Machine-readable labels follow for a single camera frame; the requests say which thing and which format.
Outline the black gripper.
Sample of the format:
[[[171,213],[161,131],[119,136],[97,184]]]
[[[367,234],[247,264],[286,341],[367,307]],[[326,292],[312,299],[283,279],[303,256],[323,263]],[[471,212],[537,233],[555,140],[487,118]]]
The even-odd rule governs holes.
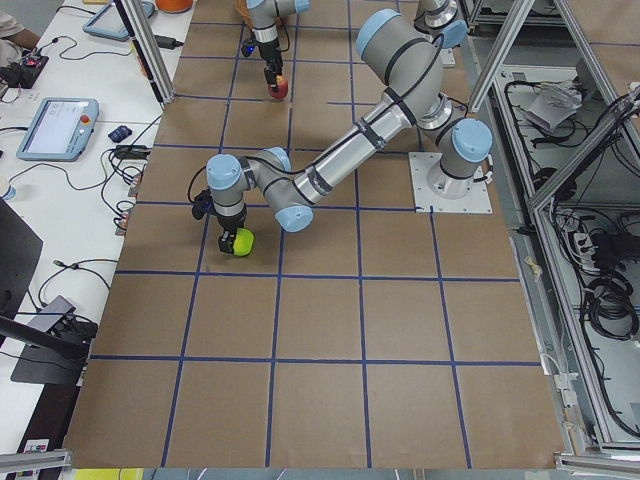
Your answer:
[[[245,206],[234,214],[217,213],[217,221],[223,229],[222,234],[218,237],[218,247],[222,253],[235,253],[236,231],[238,228],[244,228],[246,216]]]
[[[261,58],[265,62],[264,76],[268,84],[276,83],[276,75],[282,74],[282,55],[278,38],[268,42],[257,42]]]

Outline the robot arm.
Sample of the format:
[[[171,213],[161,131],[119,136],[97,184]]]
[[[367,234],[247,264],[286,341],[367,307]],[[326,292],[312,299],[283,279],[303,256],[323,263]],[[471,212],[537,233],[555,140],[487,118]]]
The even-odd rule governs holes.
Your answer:
[[[465,21],[455,20],[427,39],[394,10],[374,13],[360,29],[356,48],[385,86],[379,103],[302,170],[292,170],[280,147],[211,157],[205,168],[207,187],[192,202],[193,217],[214,216],[222,228],[220,251],[246,256],[254,237],[245,227],[245,192],[259,189],[281,228],[299,232],[313,221],[314,204],[413,126],[442,152],[427,175],[430,189],[447,199],[463,197],[493,143],[490,129],[455,111],[441,91],[440,52],[460,44],[466,33]]]
[[[252,36],[243,43],[242,54],[249,57],[255,48],[259,49],[261,58],[266,62],[265,80],[269,93],[274,98],[284,98],[288,92],[288,84],[282,72],[283,62],[276,20],[293,13],[302,13],[308,10],[310,5],[311,2],[306,0],[246,2]]]

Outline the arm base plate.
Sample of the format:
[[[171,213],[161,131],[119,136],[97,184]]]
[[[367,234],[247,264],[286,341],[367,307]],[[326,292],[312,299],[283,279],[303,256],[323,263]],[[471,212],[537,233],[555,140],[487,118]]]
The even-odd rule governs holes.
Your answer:
[[[441,153],[410,152],[409,169],[418,213],[482,214],[493,213],[485,172],[480,164],[474,176],[457,180],[441,170]]]

